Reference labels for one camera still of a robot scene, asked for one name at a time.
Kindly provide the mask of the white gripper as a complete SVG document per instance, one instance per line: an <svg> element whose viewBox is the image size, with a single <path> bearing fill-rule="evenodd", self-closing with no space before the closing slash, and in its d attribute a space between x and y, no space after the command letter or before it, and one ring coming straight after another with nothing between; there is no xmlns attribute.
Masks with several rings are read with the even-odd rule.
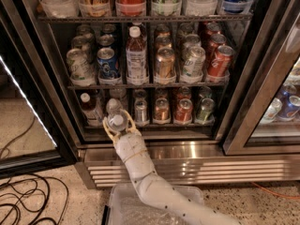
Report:
<svg viewBox="0 0 300 225"><path fill-rule="evenodd" d="M138 129L131 115L126 110L121 110L121 114L126 117L127 121L125 129L121 133L109 127L107 117L102 121L103 128L112 140L117 155L126 166L130 179L132 181L142 180L148 174L154 173L156 169L142 135L136 133Z"/></svg>

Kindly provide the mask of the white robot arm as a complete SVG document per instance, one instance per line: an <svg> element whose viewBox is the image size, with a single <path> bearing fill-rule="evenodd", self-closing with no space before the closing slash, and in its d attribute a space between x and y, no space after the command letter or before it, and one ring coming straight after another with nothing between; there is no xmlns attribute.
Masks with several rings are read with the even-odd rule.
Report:
<svg viewBox="0 0 300 225"><path fill-rule="evenodd" d="M142 203L175 213L189 225L242 225L232 217L192 201L158 175L141 132L123 109L110 112L103 127Z"/></svg>

